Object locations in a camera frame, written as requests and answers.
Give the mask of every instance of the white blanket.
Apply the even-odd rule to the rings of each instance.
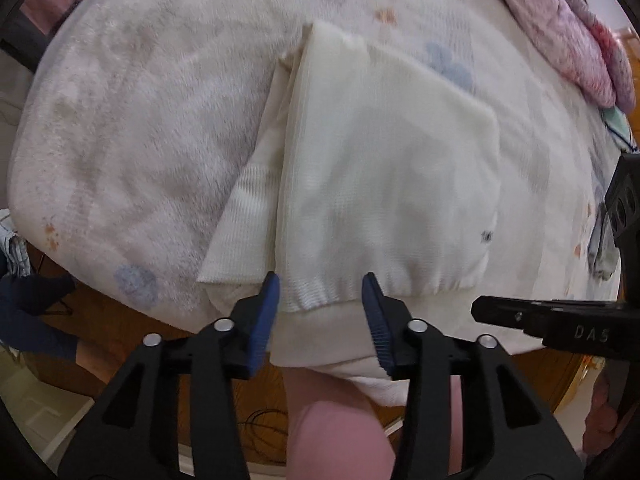
[[[618,152],[502,0],[85,0],[20,122],[9,181],[20,234],[132,308],[192,331],[212,321],[198,270],[253,151],[274,62],[314,20],[398,49],[498,118],[502,188],[482,283],[428,296],[418,314],[521,352],[540,343],[476,325],[478,294],[615,296],[615,275],[590,278],[585,248]],[[331,309],[282,314],[278,326],[292,348],[315,332],[349,342],[307,364],[374,362],[362,310]]]

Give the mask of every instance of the folded white cloth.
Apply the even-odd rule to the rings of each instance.
[[[198,280],[223,313],[251,292],[237,285],[257,286],[268,270],[290,313],[361,310],[369,271],[399,298],[471,287],[499,190],[489,106],[394,49],[315,22],[276,69]],[[292,362],[286,346],[273,350]]]

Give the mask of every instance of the wooden floor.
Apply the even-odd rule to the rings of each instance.
[[[40,261],[39,251],[30,248],[30,255],[34,264]],[[43,275],[55,276],[62,272],[51,260],[44,259]],[[73,309],[73,314],[46,315],[46,322],[109,348],[122,359],[147,333],[157,332],[167,339],[188,335],[84,285],[65,298],[65,303]],[[55,305],[51,310],[62,309]],[[514,360],[541,398],[555,409],[574,378],[581,356],[545,349],[516,356]],[[104,387],[98,379],[74,364],[43,355],[29,355],[27,361],[41,380],[54,386],[91,397],[98,396]],[[183,444],[190,443],[188,390],[188,378],[182,378],[178,402],[178,440]],[[267,464],[284,463],[287,407],[278,369],[266,365],[251,381],[238,381],[234,384],[234,397],[247,460]],[[404,412],[403,408],[374,408],[385,426]]]

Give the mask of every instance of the pink blanket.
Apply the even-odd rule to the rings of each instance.
[[[20,10],[40,32],[47,35],[56,30],[79,0],[25,0]]]
[[[505,0],[549,63],[599,107],[636,107],[631,65],[584,0]]]

